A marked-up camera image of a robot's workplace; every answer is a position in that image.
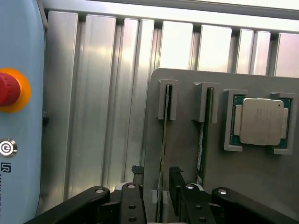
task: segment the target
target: blue control panel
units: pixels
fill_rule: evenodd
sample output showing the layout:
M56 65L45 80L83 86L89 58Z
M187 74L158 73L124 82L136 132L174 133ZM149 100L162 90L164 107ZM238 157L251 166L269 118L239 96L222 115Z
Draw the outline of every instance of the blue control panel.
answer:
M0 224L23 224L40 194L45 37L36 0L1 1L0 21Z

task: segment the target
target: power button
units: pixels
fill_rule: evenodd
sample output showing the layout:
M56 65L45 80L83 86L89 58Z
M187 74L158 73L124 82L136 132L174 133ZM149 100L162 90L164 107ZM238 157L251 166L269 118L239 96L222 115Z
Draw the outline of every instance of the power button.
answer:
M0 154L5 157L12 157L17 153L17 144L13 139L4 138L0 140Z

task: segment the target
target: red button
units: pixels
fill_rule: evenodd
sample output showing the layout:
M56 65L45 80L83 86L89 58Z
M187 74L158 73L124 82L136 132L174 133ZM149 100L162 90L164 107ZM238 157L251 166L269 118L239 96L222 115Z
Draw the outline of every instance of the red button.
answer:
M12 106L20 95L19 82L13 76L0 72L0 107Z

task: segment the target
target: gray bracket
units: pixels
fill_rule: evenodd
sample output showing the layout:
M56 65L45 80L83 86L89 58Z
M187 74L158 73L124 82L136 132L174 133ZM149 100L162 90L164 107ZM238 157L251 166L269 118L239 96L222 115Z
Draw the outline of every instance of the gray bracket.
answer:
M225 151L235 151L242 152L242 146L235 146L230 144L230 130L232 126L232 116L233 116L233 107L234 107L234 95L243 95L246 96L248 93L247 90L226 90L225 96L227 97L227 114L226 114L226 123L225 123L225 136L224 136L224 150Z
M170 101L170 117L169 120L176 119L177 113L177 100L178 100L178 80L167 80L161 79L160 82L160 95L159 95L159 110L158 110L158 119L164 119L164 105L165 105L165 93L166 86L171 85L171 101Z
M198 122L205 122L206 117L206 93L208 88L212 88L213 92L213 111L212 111L212 123L217 123L217 112L219 102L219 83L194 83L196 85L195 92L195 107L193 120Z
M287 148L275 148L272 147L272 152L278 155L291 155L294 147L295 128L297 119L297 108L298 108L298 95L294 93L271 93L272 98L285 98L291 99L291 111L289 112L290 120L288 122L288 136L287 136Z

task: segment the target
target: metal wall panel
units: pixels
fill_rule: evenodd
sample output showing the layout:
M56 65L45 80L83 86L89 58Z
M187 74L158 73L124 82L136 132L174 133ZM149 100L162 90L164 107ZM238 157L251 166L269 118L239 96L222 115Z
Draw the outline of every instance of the metal wall panel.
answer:
M114 17L86 17L76 86L68 197L101 183L115 22Z
M139 24L125 182L130 182L133 179L132 166L140 164L154 24L153 20L142 20Z
M252 30L241 29L238 41L238 49L235 55L235 73L249 74L252 45L253 45L254 32Z
M231 28L202 25L197 70L228 70L231 34Z
M46 36L44 110L50 120L43 133L41 198L43 212L64 199L68 179L75 46L78 14L49 12Z
M111 2L44 1L47 9L78 12L82 22L78 24L77 14L49 12L44 104L50 123L43 136L42 210L92 185L113 190L131 181L131 166L143 164L144 105L155 69L266 75L270 64L270 75L299 77L298 36L283 33L298 33L298 21ZM87 14L92 15L85 21ZM271 34L278 37L273 47Z
M198 56L199 56L199 41L200 33L194 32L192 35L192 45L189 59L189 70L196 70L198 65Z
M109 124L111 136L106 152L110 160L106 161L109 162L109 168L104 176L104 184L110 189L124 181L138 27L138 20L125 19L112 110L113 121Z
M254 35L252 58L251 58L251 75L265 76L267 72L270 32L257 31Z
M193 25L163 22L160 68L188 69Z
M273 43L270 75L280 77L299 77L299 35L279 34Z

